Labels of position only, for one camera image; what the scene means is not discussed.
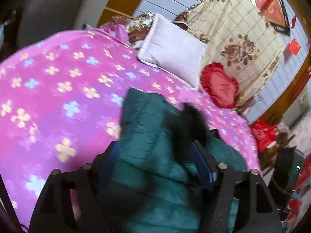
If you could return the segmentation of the cream rose-print quilt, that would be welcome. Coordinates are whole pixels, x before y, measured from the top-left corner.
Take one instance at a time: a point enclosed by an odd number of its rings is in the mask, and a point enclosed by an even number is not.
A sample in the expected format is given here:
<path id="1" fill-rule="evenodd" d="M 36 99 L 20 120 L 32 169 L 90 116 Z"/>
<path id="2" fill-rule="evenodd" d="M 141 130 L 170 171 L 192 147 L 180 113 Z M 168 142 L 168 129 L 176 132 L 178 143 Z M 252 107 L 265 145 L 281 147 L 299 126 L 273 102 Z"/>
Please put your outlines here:
<path id="1" fill-rule="evenodd" d="M 188 33 L 206 43 L 201 67 L 221 63 L 226 74 L 237 80 L 237 107 L 263 88 L 285 49 L 250 0 L 202 0 L 190 8 L 187 26 Z"/>

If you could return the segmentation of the red shopping bag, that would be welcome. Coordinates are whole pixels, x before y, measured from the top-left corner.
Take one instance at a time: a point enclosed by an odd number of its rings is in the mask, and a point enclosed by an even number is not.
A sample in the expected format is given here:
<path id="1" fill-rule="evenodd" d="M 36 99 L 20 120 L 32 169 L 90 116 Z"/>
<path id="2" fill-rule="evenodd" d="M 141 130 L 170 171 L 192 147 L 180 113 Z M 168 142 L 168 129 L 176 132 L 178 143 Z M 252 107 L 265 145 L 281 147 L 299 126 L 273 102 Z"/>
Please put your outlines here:
<path id="1" fill-rule="evenodd" d="M 277 140 L 277 125 L 268 125 L 263 119 L 257 120 L 250 126 L 257 143 L 259 153 Z"/>

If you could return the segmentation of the brown floral folded blanket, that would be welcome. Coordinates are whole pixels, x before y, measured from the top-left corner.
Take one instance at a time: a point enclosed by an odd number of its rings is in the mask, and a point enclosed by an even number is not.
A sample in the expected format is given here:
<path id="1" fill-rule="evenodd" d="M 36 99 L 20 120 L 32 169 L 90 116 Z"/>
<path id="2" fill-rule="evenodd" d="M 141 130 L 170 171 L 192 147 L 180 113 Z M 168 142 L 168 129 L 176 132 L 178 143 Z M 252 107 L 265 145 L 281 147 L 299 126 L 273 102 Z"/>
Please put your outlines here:
<path id="1" fill-rule="evenodd" d="M 155 21 L 155 15 L 155 13 L 150 11 L 136 17 L 116 15 L 112 17 L 111 21 L 104 23 L 101 27 L 133 49 L 139 50 Z"/>

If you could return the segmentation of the dark green puffer jacket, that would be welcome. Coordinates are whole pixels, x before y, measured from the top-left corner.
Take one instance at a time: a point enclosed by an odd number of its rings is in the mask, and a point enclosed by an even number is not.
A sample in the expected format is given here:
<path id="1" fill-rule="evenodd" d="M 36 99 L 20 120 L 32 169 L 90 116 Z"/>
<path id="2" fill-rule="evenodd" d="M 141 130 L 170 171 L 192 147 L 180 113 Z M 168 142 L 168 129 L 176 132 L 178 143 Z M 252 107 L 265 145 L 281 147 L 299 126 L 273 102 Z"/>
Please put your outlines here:
<path id="1" fill-rule="evenodd" d="M 219 163 L 247 171 L 243 157 L 227 145 L 189 104 L 179 110 L 155 93 L 128 90 L 121 116 L 120 153 L 100 203 L 115 232 L 197 232 L 201 181 L 190 160 L 199 141 Z"/>

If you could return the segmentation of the grey refrigerator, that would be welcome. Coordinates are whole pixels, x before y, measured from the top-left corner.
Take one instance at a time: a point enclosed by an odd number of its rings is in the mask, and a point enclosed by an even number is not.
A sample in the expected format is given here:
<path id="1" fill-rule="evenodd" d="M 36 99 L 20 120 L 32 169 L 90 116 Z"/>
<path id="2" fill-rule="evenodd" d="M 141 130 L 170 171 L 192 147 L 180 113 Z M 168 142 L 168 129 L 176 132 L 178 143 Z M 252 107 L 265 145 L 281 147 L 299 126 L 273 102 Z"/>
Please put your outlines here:
<path id="1" fill-rule="evenodd" d="M 83 0 L 20 0 L 21 21 L 17 48 L 37 43 L 57 32 L 70 30 Z"/>

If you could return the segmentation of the white square pillow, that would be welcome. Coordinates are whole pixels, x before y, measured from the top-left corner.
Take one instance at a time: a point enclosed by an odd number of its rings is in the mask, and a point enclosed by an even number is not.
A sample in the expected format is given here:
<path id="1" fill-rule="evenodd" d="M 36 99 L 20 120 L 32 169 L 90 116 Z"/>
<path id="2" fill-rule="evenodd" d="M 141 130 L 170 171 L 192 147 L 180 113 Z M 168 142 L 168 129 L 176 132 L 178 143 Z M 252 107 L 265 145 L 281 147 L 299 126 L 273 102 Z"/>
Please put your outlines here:
<path id="1" fill-rule="evenodd" d="M 157 13 L 137 58 L 175 76 L 192 90 L 198 90 L 205 51 L 205 43 Z"/>

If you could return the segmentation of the red heart-shaped cushion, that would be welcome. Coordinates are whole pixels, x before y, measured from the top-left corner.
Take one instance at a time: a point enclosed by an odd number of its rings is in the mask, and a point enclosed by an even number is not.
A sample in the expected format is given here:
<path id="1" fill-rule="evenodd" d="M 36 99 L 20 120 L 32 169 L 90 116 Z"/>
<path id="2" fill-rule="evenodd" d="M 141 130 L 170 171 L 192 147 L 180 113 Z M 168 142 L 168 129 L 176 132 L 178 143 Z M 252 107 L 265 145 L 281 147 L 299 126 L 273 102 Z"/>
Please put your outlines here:
<path id="1" fill-rule="evenodd" d="M 225 73 L 221 63 L 213 62 L 207 65 L 201 73 L 200 82 L 218 108 L 236 107 L 239 84 L 235 78 Z"/>

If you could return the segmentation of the pink floral bed sheet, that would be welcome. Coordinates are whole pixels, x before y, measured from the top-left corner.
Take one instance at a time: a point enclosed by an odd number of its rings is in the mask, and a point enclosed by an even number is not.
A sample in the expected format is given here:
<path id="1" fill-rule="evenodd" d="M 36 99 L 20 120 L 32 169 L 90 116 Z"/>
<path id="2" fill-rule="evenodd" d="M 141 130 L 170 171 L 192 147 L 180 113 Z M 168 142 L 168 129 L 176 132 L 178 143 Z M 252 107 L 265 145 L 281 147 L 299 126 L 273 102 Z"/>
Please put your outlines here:
<path id="1" fill-rule="evenodd" d="M 129 88 L 158 93 L 177 108 L 193 103 L 207 125 L 259 169 L 255 139 L 235 111 L 216 107 L 100 28 L 59 32 L 1 63 L 1 176 L 19 221 L 28 226 L 50 172 L 91 162 L 120 136 Z"/>

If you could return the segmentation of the red paper wall sticker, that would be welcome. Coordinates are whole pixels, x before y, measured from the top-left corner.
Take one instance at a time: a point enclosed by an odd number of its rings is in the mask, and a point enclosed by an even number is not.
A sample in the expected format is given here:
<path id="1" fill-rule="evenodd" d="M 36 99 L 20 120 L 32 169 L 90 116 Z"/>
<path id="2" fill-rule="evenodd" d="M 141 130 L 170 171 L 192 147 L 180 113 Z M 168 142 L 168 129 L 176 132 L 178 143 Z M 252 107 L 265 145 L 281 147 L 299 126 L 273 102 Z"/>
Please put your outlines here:
<path id="1" fill-rule="evenodd" d="M 301 46 L 295 39 L 292 39 L 292 41 L 288 45 L 288 49 L 291 54 L 297 56 L 297 54 L 299 53 L 301 49 Z"/>

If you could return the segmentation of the red framed wall decoration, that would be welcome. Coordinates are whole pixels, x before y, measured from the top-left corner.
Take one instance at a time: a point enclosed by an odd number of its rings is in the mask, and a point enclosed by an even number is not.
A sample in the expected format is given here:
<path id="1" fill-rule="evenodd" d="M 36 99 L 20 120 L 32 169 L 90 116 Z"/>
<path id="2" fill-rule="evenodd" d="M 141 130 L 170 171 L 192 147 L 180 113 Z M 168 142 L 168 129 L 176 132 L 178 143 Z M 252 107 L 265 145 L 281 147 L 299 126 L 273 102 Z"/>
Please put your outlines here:
<path id="1" fill-rule="evenodd" d="M 290 26 L 283 0 L 251 0 L 274 29 L 290 36 Z"/>

